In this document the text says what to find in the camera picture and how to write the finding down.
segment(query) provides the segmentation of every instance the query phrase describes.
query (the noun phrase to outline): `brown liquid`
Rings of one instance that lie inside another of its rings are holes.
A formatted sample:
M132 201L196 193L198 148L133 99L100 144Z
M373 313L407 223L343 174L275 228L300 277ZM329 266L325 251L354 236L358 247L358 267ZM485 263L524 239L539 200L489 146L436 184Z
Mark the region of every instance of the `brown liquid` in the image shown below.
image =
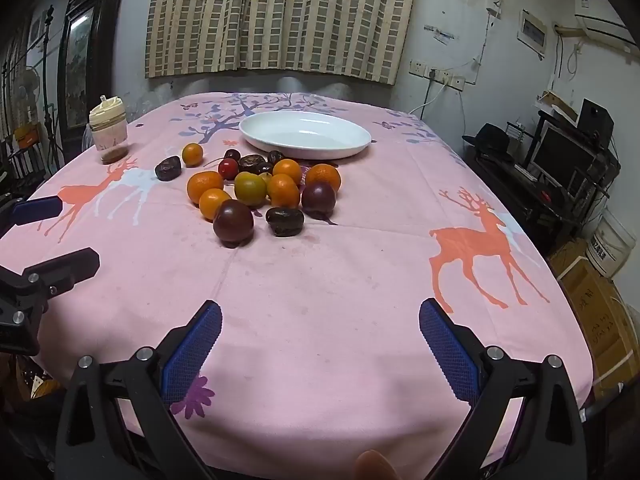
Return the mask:
M129 147L121 146L119 148L116 148L115 150L110 151L109 153L106 153L105 155L102 155L102 163L113 164L114 162L120 160L123 156L127 155L127 153L129 153Z

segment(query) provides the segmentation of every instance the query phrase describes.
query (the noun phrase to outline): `orange deer print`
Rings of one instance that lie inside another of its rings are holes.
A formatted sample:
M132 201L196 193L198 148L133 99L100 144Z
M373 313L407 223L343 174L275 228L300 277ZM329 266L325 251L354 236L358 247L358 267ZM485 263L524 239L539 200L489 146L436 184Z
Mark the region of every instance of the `orange deer print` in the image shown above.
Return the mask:
M62 238L71 227L71 224L78 216L80 210L87 205L91 200L93 200L96 196L98 196L101 192L107 189L107 186L111 182L116 182L122 178L122 175L125 171L130 170L131 168L136 167L136 162L138 160L135 158L134 160L129 160L126 158L120 164L118 164L114 169L113 164L107 168L107 176L105 179L98 184L97 186L63 186L63 188L58 192L58 196L60 200L65 204L70 204L71 208L68 209L58 220L56 220L55 224L53 224L49 229L44 231L44 235L49 235L49 232L60 222L62 222L66 217L71 215L69 222L67 222L65 230L62 231L60 238L58 239L58 243L62 241ZM42 227L42 222L38 225L38 231Z
M429 258L429 261L431 263L433 293L435 299L440 303L444 311L451 314L453 309L442 297L438 277L442 266L449 262L454 262L455 260L462 261L462 273L465 275L466 279L474 284L474 286L480 291L480 294L491 301L491 303L498 305L501 308L509 307L509 305L497 298L494 298L479 285L473 272L475 256L500 256L502 264L507 271L507 276L511 281L511 286L516 293L516 298L521 305L526 305L527 303L522 299L518 289L516 288L511 267L516 269L525 281L535 289L540 297L549 303L549 300L542 295L542 292L540 292L533 283L531 283L531 280L511 255L509 240L498 227L506 227L506 225L491 211L491 206L489 206L489 204L478 195L474 198L474 196L463 187L460 188L458 195L464 203L458 202L450 197L447 191L440 190L440 196L443 196L447 200L471 211L475 216L480 217L484 231L476 231L475 229L468 229L466 227L445 227L444 229L429 231L430 236L435 236L436 240L440 244L440 254L433 258Z

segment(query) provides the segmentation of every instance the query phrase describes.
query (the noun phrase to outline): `air conditioner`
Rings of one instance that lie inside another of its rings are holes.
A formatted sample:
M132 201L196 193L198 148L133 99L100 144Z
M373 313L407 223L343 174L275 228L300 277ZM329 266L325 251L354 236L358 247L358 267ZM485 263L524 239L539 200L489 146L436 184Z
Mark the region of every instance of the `air conditioner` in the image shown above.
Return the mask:
M607 0L575 0L575 17L590 40L640 56L628 28Z

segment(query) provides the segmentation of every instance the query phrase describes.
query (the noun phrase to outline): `speaker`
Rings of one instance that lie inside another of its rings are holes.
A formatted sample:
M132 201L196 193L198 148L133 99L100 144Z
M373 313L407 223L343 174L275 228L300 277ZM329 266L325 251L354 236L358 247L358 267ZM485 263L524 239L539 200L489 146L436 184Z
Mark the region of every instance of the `speaker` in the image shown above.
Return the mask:
M606 108L585 99L578 119L578 130L590 140L594 148L606 150L613 134L613 119Z

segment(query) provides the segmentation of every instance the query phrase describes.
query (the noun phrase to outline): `cup lid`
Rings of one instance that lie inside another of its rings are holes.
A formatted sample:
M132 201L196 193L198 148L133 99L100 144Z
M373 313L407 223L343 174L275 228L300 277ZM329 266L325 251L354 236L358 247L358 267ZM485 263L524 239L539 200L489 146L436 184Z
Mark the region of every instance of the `cup lid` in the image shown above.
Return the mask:
M111 121L125 112L124 104L119 97L107 99L104 95L101 95L100 101L100 104L89 112L89 124L91 126Z

